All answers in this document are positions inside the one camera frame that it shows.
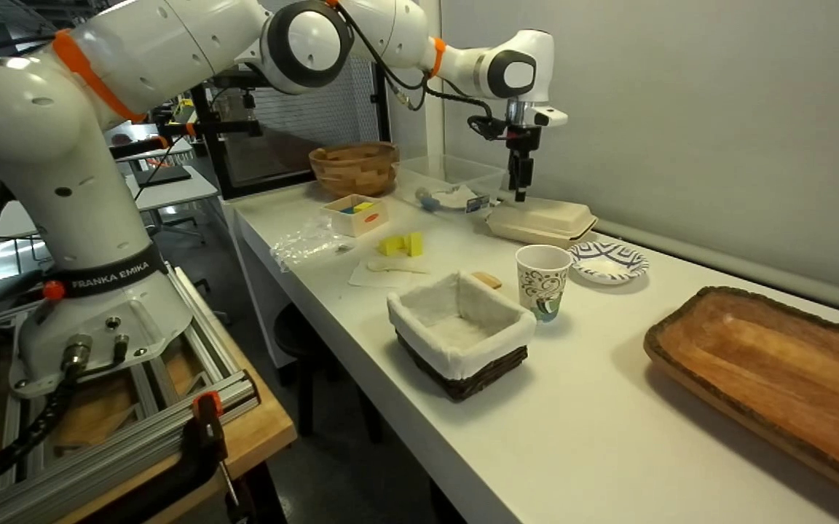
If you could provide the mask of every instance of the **wooden tray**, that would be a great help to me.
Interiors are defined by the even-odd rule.
[[[658,370],[839,480],[839,325],[765,296],[704,287],[647,332]]]

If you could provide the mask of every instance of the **small plate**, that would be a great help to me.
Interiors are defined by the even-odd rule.
[[[644,256],[614,242],[582,242],[570,253],[570,269],[599,285],[623,285],[647,272]]]

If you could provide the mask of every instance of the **bread basket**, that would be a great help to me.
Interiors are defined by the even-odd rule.
[[[391,141],[353,141],[308,150],[308,166],[320,189],[340,194],[385,194],[397,176],[397,147]]]

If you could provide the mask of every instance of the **saucer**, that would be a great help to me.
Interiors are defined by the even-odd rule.
[[[647,272],[644,256],[614,242],[582,242],[570,253],[570,269],[599,285],[626,285]]]

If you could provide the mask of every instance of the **wooden board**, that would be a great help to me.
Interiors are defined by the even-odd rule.
[[[839,480],[839,325],[770,296],[704,287],[647,332],[658,370]]]

